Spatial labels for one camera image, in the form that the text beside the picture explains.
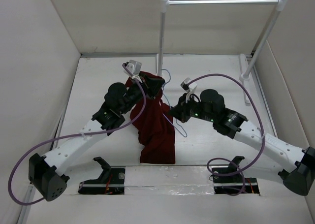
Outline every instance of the red cloth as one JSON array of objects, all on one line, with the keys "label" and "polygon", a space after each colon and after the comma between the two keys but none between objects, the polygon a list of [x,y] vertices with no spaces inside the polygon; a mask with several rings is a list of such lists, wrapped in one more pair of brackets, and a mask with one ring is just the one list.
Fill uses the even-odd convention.
[{"label": "red cloth", "polygon": [[[147,72],[142,72],[152,78],[160,78]],[[173,122],[173,117],[167,115],[170,107],[163,103],[162,91],[159,91],[155,99],[147,99],[146,107],[140,117],[133,123],[139,130],[139,142],[145,146],[141,151],[140,162],[154,164],[175,163],[175,130],[164,118],[163,114]],[[143,106],[143,99],[139,101],[131,111],[130,119],[135,118]]]}]

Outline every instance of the white wall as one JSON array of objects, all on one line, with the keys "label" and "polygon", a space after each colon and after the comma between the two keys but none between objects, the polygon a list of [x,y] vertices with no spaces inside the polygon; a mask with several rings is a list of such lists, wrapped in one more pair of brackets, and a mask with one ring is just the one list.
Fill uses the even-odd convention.
[{"label": "white wall", "polygon": [[[80,52],[158,52],[159,0],[52,0]],[[251,53],[272,6],[172,6],[166,53]]]},{"label": "white wall", "polygon": [[279,137],[304,148],[315,147],[314,10],[314,0],[289,0],[256,65]]},{"label": "white wall", "polygon": [[[58,123],[80,57],[50,0],[0,0],[0,223],[15,223],[20,206],[7,180],[15,162],[48,139]],[[23,200],[27,161],[14,179]]]}]

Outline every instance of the white table surface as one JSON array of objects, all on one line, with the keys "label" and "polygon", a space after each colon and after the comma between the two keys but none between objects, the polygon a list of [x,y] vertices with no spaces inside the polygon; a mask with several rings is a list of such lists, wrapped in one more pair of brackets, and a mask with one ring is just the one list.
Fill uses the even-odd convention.
[{"label": "white table surface", "polygon": [[[156,73],[155,58],[132,59],[142,62],[143,71]],[[123,74],[121,65],[129,60],[130,58],[80,60],[61,135],[79,131],[102,105],[108,87],[112,83],[126,81],[127,76]],[[238,79],[240,74],[237,55],[170,55],[164,58],[164,68],[172,74],[172,81],[164,91],[172,105],[175,105],[178,97],[184,93],[180,83],[187,77],[194,79],[208,73],[223,73]],[[221,77],[211,77],[197,83],[197,95],[204,89],[215,89],[224,96],[226,107],[246,115],[258,125],[252,107],[245,105],[243,92],[234,82]],[[251,95],[262,117],[265,130],[273,133],[261,92],[257,89],[257,84],[251,81]],[[213,130],[211,123],[190,119],[184,124],[184,128],[188,138],[183,138],[176,133],[176,165],[188,165],[188,167],[174,167],[172,172],[176,173],[176,179],[171,179],[170,184],[168,181],[169,186],[178,186],[179,181],[194,183],[191,179],[191,169],[194,168],[189,165],[205,165],[214,157],[232,159],[236,155],[242,155],[254,158],[257,154],[257,151],[249,146],[218,134]],[[78,159],[76,164],[101,156],[110,165],[130,166],[126,168],[126,185],[151,186],[152,181],[155,180],[158,186],[159,179],[156,180],[156,177],[167,175],[169,170],[164,170],[160,166],[155,169],[150,164],[140,164],[142,149],[143,146],[138,143],[136,128],[129,126],[95,144]],[[266,156],[260,159],[269,160]],[[195,185],[207,184],[203,180],[206,177],[207,173],[202,170],[198,177],[194,178]],[[115,196],[79,195],[76,192],[77,187],[72,186],[53,202],[44,201],[33,205],[27,224],[313,223],[304,197],[291,193],[278,183],[258,180],[258,185],[261,196],[243,194],[238,197],[212,195],[211,189],[207,190],[208,195],[183,195],[180,192],[178,195],[151,195],[141,189],[136,192],[135,189],[127,189],[125,195]],[[40,194],[36,192],[35,199],[39,197]]]}]

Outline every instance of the wire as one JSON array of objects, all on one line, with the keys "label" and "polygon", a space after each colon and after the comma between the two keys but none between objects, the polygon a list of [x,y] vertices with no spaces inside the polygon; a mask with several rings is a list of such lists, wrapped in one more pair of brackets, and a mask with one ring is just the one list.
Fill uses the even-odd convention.
[{"label": "wire", "polygon": [[[169,102],[169,100],[168,100],[168,98],[166,97],[166,95],[163,93],[163,96],[166,98],[166,101],[167,101],[167,103],[168,103],[168,106],[171,108],[171,104],[170,104],[170,102]],[[163,113],[163,116],[166,118],[166,120],[179,132],[179,134],[181,134],[182,135],[182,137],[184,137],[184,138],[187,138],[187,132],[185,131],[185,129],[180,125],[180,124],[178,124],[178,122],[177,122],[177,119],[175,118],[175,122],[176,122],[176,124],[180,127],[180,128],[182,128],[182,130],[183,130],[183,132],[185,133],[185,135],[183,134],[183,133],[181,133],[177,128],[176,128],[176,126],[174,126],[174,124],[167,118],[167,116]]]},{"label": "wire", "polygon": [[[166,97],[166,95],[164,94],[163,91],[164,91],[165,85],[167,85],[167,84],[171,81],[172,76],[171,76],[171,73],[169,72],[169,70],[167,70],[167,69],[162,69],[162,70],[167,71],[167,73],[168,73],[168,75],[169,75],[169,80],[168,80],[166,83],[164,83],[164,85],[162,86],[162,93],[163,93],[163,96],[166,98],[166,101],[167,101],[167,103],[168,103],[168,106],[171,108],[171,104],[170,104],[168,98]],[[178,121],[177,121],[176,118],[175,118],[176,124],[177,124],[180,128],[182,128],[182,130],[183,130],[183,132],[184,132],[185,134],[181,133],[181,132],[179,131],[179,129],[176,128],[176,126],[174,126],[174,124],[168,119],[168,117],[167,117],[164,113],[163,113],[163,116],[164,116],[164,117],[166,118],[166,120],[174,127],[174,129],[177,130],[178,133],[182,135],[182,137],[187,138],[187,136],[188,136],[188,135],[187,135],[187,132],[185,131],[185,129],[184,129],[180,124],[178,124]]]},{"label": "wire", "polygon": [[162,86],[162,90],[164,90],[165,85],[167,85],[169,82],[171,82],[172,77],[171,77],[171,73],[169,73],[168,69],[162,69],[162,70],[165,70],[169,75],[169,80],[167,82],[165,82],[164,85]]},{"label": "wire", "polygon": [[252,193],[254,193],[254,189],[252,188],[251,180],[250,180],[249,178],[247,178],[246,180],[249,182],[249,184],[250,184],[250,186],[251,186]]},{"label": "wire", "polygon": [[195,97],[198,100],[198,102],[200,102],[200,98],[197,95],[192,94],[192,96]]},{"label": "wire", "polygon": [[[125,69],[125,71],[131,76],[132,74],[130,73],[130,71],[123,65],[123,68]],[[131,125],[132,123],[134,123],[139,117],[140,115],[142,114],[142,112],[144,111],[145,107],[146,107],[146,94],[144,93],[143,91],[143,88],[141,87],[140,83],[138,82],[137,79],[135,79],[135,82],[137,84],[137,86],[139,87],[141,93],[142,93],[142,97],[143,97],[143,105],[142,105],[142,108],[139,112],[139,114],[133,118],[130,122],[126,123],[125,125],[119,127],[119,128],[115,128],[115,129],[110,129],[110,130],[102,130],[102,131],[97,131],[97,132],[89,132],[89,133],[84,133],[83,135],[97,135],[97,134],[105,134],[105,133],[113,133],[114,131],[117,131],[117,130],[120,130],[120,129],[123,129],[123,128],[126,128],[127,126]],[[61,140],[61,139],[67,139],[67,138],[73,138],[73,137],[81,137],[82,134],[81,133],[78,133],[78,134],[69,134],[69,135],[64,135],[64,136],[61,136],[61,137],[57,137],[57,138],[52,138],[52,139],[49,139],[49,140],[46,140],[44,142],[41,142],[37,145],[35,145],[34,147],[32,147],[31,149],[29,149],[18,161],[17,163],[14,165],[12,171],[11,171],[11,174],[9,176],[9,180],[8,180],[8,192],[9,192],[9,195],[11,197],[11,199],[16,202],[17,204],[19,205],[22,205],[22,206],[27,206],[27,205],[33,205],[33,204],[36,204],[42,200],[44,200],[44,198],[40,198],[36,201],[33,201],[33,202],[29,202],[29,203],[24,203],[24,202],[21,202],[19,201],[13,194],[13,191],[12,191],[12,180],[13,180],[13,176],[14,176],[14,173],[16,172],[18,166],[21,164],[21,162],[26,158],[27,155],[29,155],[31,152],[33,152],[35,149],[43,146],[43,145],[46,145],[48,143],[52,143],[54,141],[57,141],[57,140]]]},{"label": "wire", "polygon": [[[242,175],[243,187],[242,187],[242,189],[240,190],[240,192],[236,194],[236,195],[238,195],[238,194],[240,194],[242,191],[244,191],[244,188],[245,188],[245,177],[244,177],[244,175],[243,175],[243,171],[245,171],[246,169],[248,169],[249,167],[251,167],[251,166],[259,159],[259,157],[261,156],[261,154],[262,154],[262,152],[263,152],[263,150],[264,150],[264,148],[265,148],[266,139],[265,139],[265,137],[263,136],[263,135],[265,134],[265,130],[264,130],[264,128],[263,128],[263,124],[262,124],[260,115],[259,115],[259,113],[258,113],[258,110],[257,110],[257,108],[256,108],[256,106],[255,106],[255,104],[254,104],[254,101],[253,101],[251,95],[248,93],[248,91],[245,89],[245,87],[244,87],[241,83],[239,83],[237,80],[235,80],[234,78],[232,78],[232,77],[230,77],[230,76],[228,76],[228,75],[218,74],[218,73],[217,73],[217,74],[207,74],[207,75],[200,76],[200,77],[198,77],[198,78],[196,78],[196,79],[190,81],[190,82],[188,83],[188,85],[190,85],[190,84],[193,83],[193,82],[196,82],[197,80],[200,80],[200,79],[203,79],[203,78],[206,78],[206,77],[210,77],[210,76],[221,76],[221,77],[225,77],[225,78],[227,78],[227,79],[230,79],[230,80],[234,81],[238,86],[240,86],[240,87],[243,89],[243,91],[245,92],[245,94],[247,95],[247,97],[249,98],[249,100],[250,100],[250,102],[251,102],[251,104],[252,104],[252,107],[253,107],[253,109],[254,109],[254,111],[255,111],[255,114],[256,114],[256,116],[257,116],[257,119],[258,119],[258,122],[259,122],[259,126],[260,126],[260,130],[261,130],[261,135],[262,135],[262,145],[261,145],[261,148],[260,148],[260,150],[259,150],[257,156],[253,159],[253,161],[251,161],[248,165],[244,166],[243,168],[239,168],[239,166],[235,165],[232,161],[230,161],[230,160],[228,160],[228,159],[224,159],[224,158],[214,158],[214,159],[210,159],[210,160],[207,162],[207,169],[209,170],[209,172],[210,172],[211,174],[215,174],[216,176],[227,177],[227,176],[234,176],[234,175],[237,175],[237,174],[241,174],[241,175]],[[227,173],[227,174],[214,173],[214,172],[211,170],[211,168],[210,168],[210,163],[213,162],[213,161],[215,161],[215,160],[227,161],[227,162],[233,164],[233,165],[237,168],[237,171],[234,171],[234,172],[231,172],[231,173]]]},{"label": "wire", "polygon": [[[246,191],[242,191],[241,189],[238,188],[234,188],[234,187],[229,187],[229,186],[222,186],[222,189],[230,189],[230,190],[235,190],[235,191],[241,191],[241,193],[247,193]],[[230,193],[226,193],[225,194],[229,195],[229,196],[236,196],[237,194],[230,194]]]},{"label": "wire", "polygon": [[110,184],[110,181],[111,181],[112,177],[113,177],[113,174],[111,174],[111,175],[110,175],[110,177],[109,177],[109,181],[106,183],[105,194],[106,194],[106,193],[107,193],[107,191],[109,190],[108,185]]}]

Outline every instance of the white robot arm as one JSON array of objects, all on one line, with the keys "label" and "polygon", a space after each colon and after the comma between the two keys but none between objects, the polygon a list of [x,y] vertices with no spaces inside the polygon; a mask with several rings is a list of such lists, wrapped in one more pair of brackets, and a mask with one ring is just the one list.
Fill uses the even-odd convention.
[{"label": "white robot arm", "polygon": [[82,136],[71,138],[42,156],[34,154],[30,158],[29,180],[47,201],[59,197],[66,187],[72,184],[90,179],[106,181],[111,167],[100,157],[94,158],[94,161],[90,163],[71,165],[95,143],[118,129],[125,121],[123,115],[130,111],[143,96],[154,98],[165,83],[162,78],[149,77],[140,72],[141,63],[139,62],[130,60],[123,64],[123,67],[131,79],[136,79],[138,84],[135,81],[130,87],[123,83],[112,84],[99,111],[80,131]]},{"label": "white robot arm", "polygon": [[[307,195],[315,178],[315,149],[303,150],[268,134],[261,134],[260,128],[244,115],[225,107],[223,96],[215,90],[204,90],[200,99],[195,101],[193,94],[196,84],[186,79],[182,84],[186,91],[169,114],[185,123],[190,117],[213,123],[213,128],[220,134],[245,143],[260,151],[265,140],[263,154],[274,163],[258,159],[243,171],[246,177],[255,177],[283,183],[289,190],[299,195]],[[237,156],[233,160],[240,167],[249,166],[252,158]],[[226,176],[236,173],[237,168],[229,165]]]}]

